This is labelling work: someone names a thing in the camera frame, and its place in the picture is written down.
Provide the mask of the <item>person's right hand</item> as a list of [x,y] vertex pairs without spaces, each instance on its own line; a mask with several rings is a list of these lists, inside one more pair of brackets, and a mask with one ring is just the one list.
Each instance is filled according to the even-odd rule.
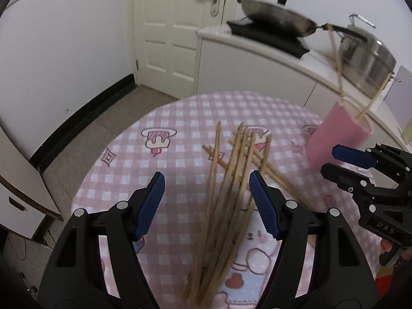
[[386,239],[381,239],[381,252],[389,253],[392,250],[393,244]]

